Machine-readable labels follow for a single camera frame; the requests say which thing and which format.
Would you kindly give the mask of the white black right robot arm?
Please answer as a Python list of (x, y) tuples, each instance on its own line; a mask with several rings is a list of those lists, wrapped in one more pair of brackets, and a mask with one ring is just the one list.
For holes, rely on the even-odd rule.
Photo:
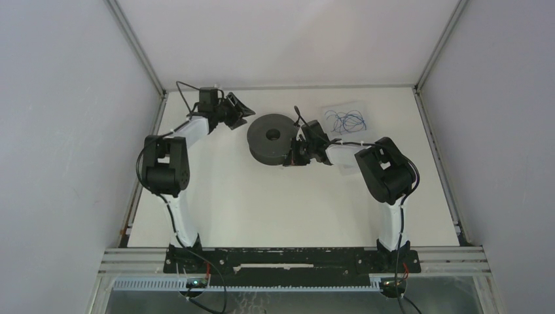
[(420, 174), (415, 163), (400, 152), (389, 137), (373, 143), (329, 139), (320, 123), (299, 118), (293, 123), (297, 134), (291, 139), (283, 166), (354, 167), (362, 175), (370, 195), (382, 206), (382, 228), (377, 240), (379, 266), (397, 271), (410, 250), (405, 235), (406, 200), (417, 189)]

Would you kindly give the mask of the dark grey perforated spool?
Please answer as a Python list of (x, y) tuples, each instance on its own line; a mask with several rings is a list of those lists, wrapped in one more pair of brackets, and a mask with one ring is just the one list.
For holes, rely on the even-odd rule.
[(283, 114), (256, 118), (247, 131), (247, 144), (254, 159), (267, 166), (282, 165), (298, 133), (293, 119)]

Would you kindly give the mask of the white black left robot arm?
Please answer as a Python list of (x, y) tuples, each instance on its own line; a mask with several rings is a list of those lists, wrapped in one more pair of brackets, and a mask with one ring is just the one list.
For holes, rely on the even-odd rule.
[(184, 249), (179, 264), (190, 273), (203, 268), (205, 256), (193, 248), (199, 244), (200, 235), (185, 192), (191, 176), (188, 151), (218, 125), (235, 130), (253, 115), (255, 111), (232, 92), (199, 88), (198, 101), (188, 108), (184, 122), (162, 135), (147, 136), (137, 157), (135, 171), (139, 183), (163, 202), (173, 234), (170, 243)]

